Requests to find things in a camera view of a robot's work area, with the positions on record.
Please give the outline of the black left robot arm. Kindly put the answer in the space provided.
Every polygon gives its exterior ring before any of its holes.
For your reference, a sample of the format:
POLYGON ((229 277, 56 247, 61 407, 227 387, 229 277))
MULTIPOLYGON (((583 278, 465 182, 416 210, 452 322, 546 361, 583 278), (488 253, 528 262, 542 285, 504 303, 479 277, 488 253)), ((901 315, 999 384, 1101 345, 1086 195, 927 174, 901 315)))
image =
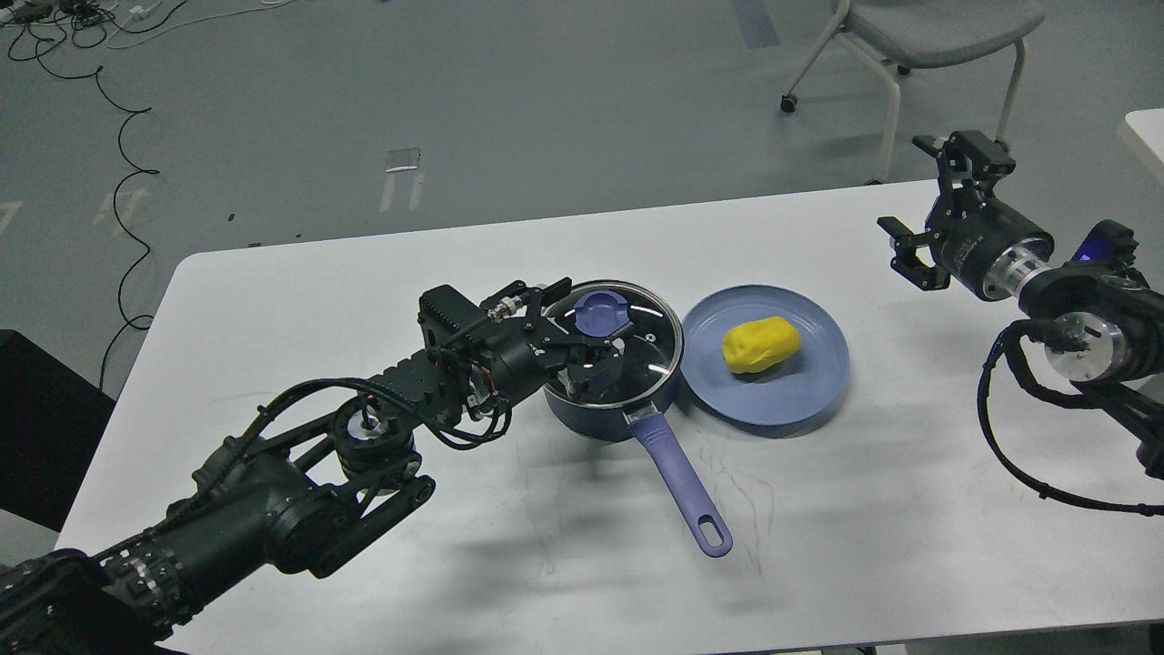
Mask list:
POLYGON ((261 567, 327 577, 432 497, 416 428, 454 450, 506 434, 517 403, 563 378, 611 386, 636 327, 620 296, 512 282, 484 302, 418 302, 424 346, 371 378, 312 378, 260 407, 158 525, 90 556, 3 571, 5 654, 155 654, 261 567))

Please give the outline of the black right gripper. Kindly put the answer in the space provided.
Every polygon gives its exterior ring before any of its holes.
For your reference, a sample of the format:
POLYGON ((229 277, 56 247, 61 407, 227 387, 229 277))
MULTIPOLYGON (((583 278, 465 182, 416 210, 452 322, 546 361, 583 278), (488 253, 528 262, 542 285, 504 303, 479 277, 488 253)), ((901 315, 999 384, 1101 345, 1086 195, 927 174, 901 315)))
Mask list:
POLYGON ((951 275, 981 301, 1014 296, 1006 270, 1018 259, 1048 259, 1055 242, 1045 229, 994 198, 998 181, 1016 169, 1009 149, 980 130, 956 130, 945 138, 913 136, 913 145, 937 163, 938 199, 923 235, 897 218, 878 218, 894 250, 890 269, 923 291, 947 289, 951 275), (934 266, 920 259, 924 247, 934 266))

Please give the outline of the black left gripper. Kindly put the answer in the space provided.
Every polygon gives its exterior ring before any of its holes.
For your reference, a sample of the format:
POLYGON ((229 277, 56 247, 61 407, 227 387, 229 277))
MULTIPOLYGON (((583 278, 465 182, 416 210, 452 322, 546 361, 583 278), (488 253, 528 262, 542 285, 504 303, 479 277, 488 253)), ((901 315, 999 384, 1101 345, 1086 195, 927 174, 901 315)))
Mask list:
POLYGON ((551 307, 532 332, 523 316, 487 323, 484 343, 496 387, 510 401, 535 394, 558 377, 566 398, 599 398, 622 378, 624 339, 633 323, 627 304, 551 307), (603 341, 585 347, 587 339, 603 341))

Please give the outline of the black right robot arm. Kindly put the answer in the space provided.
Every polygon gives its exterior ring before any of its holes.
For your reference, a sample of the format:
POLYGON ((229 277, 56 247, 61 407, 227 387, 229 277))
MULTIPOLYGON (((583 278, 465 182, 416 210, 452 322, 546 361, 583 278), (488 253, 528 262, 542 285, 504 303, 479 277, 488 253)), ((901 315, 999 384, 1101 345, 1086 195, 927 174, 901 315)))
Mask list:
POLYGON ((924 291, 952 279, 981 301, 1013 298, 1023 316, 994 339, 978 377, 978 425, 1005 470, 1044 500, 1077 510, 1161 517, 1159 503, 1114 503, 1069 493, 1014 464, 988 413, 993 370, 1005 359, 1018 389, 1064 410, 1101 410, 1138 440, 1140 467, 1161 479, 1161 403, 1131 389, 1163 369, 1163 299, 1135 266, 1138 240, 1117 221, 1090 230, 1065 264, 1052 266, 1055 241, 995 195, 1016 163, 978 130, 915 136, 937 166, 937 198, 923 232, 879 218, 890 240, 890 269, 924 291))

